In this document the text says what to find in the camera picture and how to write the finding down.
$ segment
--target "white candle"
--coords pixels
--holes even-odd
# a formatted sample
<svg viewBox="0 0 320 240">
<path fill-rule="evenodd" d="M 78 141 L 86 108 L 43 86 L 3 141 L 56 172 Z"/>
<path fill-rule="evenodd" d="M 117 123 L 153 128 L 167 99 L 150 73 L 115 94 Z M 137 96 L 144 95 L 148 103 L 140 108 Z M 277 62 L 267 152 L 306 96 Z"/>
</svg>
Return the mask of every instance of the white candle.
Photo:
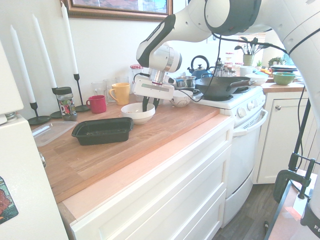
<svg viewBox="0 0 320 240">
<path fill-rule="evenodd" d="M 74 44 L 72 42 L 68 12 L 67 12 L 67 8 L 65 7 L 65 5 L 63 3 L 62 3 L 61 11 L 62 11 L 62 16 L 63 16 L 63 23 L 64 23 L 65 30 L 66 30 L 66 35 L 68 38 L 68 45 L 69 45 L 69 50 L 70 50 L 70 54 L 71 54 L 73 74 L 78 74 L 78 67 L 77 67 Z"/>
<path fill-rule="evenodd" d="M 51 88 L 55 89 L 57 87 L 57 83 L 56 83 L 56 80 L 55 80 L 54 71 L 52 70 L 52 67 L 51 67 L 51 62 L 50 62 L 50 59 L 49 59 L 49 55 L 48 55 L 48 52 L 47 52 L 47 48 L 46 48 L 46 44 L 45 44 L 44 38 L 43 38 L 42 33 L 41 33 L 41 29 L 40 29 L 40 26 L 39 26 L 38 19 L 33 14 L 32 14 L 32 20 L 33 20 L 33 24 L 34 24 L 34 28 L 35 28 L 36 37 L 38 38 L 38 41 L 39 41 L 39 44 L 40 44 L 40 49 L 41 49 L 42 56 L 43 56 L 43 59 L 44 59 L 44 64 L 45 64 L 46 70 L 47 70 L 47 72 L 49 74 L 49 80 L 50 80 Z"/>
<path fill-rule="evenodd" d="M 22 54 L 22 50 L 20 47 L 20 43 L 19 43 L 19 39 L 18 39 L 18 35 L 16 30 L 12 27 L 10 28 L 10 32 L 11 32 L 11 36 L 12 36 L 12 40 L 13 40 L 13 46 L 14 46 L 14 50 L 15 50 L 15 54 L 16 57 L 18 58 L 18 63 L 21 69 L 21 73 L 22 73 L 22 78 L 26 87 L 26 92 L 29 98 L 29 102 L 30 103 L 35 103 L 36 99 L 35 99 L 35 95 L 34 92 L 32 91 L 32 87 L 31 87 L 31 82 L 29 79 L 29 75 L 28 75 L 28 71 L 27 71 L 27 67 L 26 67 L 26 63 L 25 63 L 25 59 L 24 56 Z"/>
</svg>

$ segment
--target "white stove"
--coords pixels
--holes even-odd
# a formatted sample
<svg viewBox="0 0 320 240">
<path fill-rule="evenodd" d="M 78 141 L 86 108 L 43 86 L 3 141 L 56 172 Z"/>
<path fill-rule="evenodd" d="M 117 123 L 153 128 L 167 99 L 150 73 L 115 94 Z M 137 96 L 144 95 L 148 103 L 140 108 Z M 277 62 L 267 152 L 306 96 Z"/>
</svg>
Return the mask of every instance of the white stove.
<svg viewBox="0 0 320 240">
<path fill-rule="evenodd" d="M 253 169 L 260 135 L 260 127 L 268 112 L 263 109 L 266 96 L 260 86 L 234 93 L 224 101 L 201 99 L 198 104 L 220 109 L 220 113 L 234 118 L 233 139 L 226 187 L 222 228 L 237 214 L 253 186 Z"/>
<path fill-rule="evenodd" d="M 198 104 L 220 109 L 220 113 L 234 118 L 234 126 L 238 126 L 260 112 L 265 104 L 266 96 L 260 86 L 249 86 L 249 91 L 234 93 L 232 98 L 225 101 L 212 101 L 201 99 Z"/>
</svg>

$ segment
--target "kettle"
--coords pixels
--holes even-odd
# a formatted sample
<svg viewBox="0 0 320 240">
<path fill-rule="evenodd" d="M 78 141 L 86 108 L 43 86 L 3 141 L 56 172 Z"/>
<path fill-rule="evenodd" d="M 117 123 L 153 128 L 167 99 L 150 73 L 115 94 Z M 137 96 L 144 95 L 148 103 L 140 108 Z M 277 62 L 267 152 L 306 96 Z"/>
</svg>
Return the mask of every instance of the kettle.
<svg viewBox="0 0 320 240">
<path fill-rule="evenodd" d="M 206 63 L 206 68 L 203 68 L 201 67 L 201 64 L 199 64 L 198 68 L 197 69 L 194 69 L 194 61 L 195 59 L 203 59 Z M 210 64 L 209 64 L 209 61 L 208 59 L 205 57 L 205 56 L 202 56 L 202 55 L 198 55 L 198 56 L 195 56 L 192 61 L 191 61 L 191 68 L 188 67 L 187 69 L 189 70 L 189 72 L 191 73 L 192 76 L 196 77 L 196 80 L 197 79 L 200 79 L 202 74 L 210 74 L 211 72 L 209 71 L 209 69 L 211 67 L 209 67 Z"/>
</svg>

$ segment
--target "picture frame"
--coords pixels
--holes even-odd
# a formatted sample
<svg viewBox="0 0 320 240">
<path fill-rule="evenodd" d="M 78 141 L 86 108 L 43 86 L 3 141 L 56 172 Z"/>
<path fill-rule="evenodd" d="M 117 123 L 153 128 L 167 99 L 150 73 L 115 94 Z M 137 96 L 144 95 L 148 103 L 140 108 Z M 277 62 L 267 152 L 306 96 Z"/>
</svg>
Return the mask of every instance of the picture frame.
<svg viewBox="0 0 320 240">
<path fill-rule="evenodd" d="M 173 0 L 63 0 L 69 18 L 161 22 Z"/>
</svg>

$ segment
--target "potted plant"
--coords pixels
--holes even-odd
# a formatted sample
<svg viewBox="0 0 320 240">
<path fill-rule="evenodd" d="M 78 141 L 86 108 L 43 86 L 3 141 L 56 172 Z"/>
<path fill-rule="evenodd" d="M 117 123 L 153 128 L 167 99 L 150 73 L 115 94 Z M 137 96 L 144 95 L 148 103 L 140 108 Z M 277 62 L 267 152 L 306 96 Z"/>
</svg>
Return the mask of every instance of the potted plant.
<svg viewBox="0 0 320 240">
<path fill-rule="evenodd" d="M 261 67 L 262 67 L 262 61 L 259 60 L 259 61 L 256 63 L 255 69 L 257 69 L 258 71 L 260 71 L 260 70 L 261 70 Z"/>
<path fill-rule="evenodd" d="M 240 38 L 247 41 L 247 43 L 242 46 L 239 46 L 239 45 L 236 46 L 234 48 L 234 50 L 241 49 L 243 52 L 243 65 L 244 66 L 252 66 L 255 54 L 258 53 L 261 49 L 266 49 L 269 46 L 259 45 L 258 38 L 256 38 L 256 37 L 250 42 L 244 36 L 242 36 Z"/>
<path fill-rule="evenodd" d="M 275 64 L 280 64 L 280 65 L 283 65 L 285 63 L 285 60 L 283 58 L 281 58 L 280 56 L 277 56 L 277 57 L 274 57 L 274 58 L 271 58 L 269 61 L 268 61 L 268 64 L 269 64 L 269 68 Z"/>
</svg>

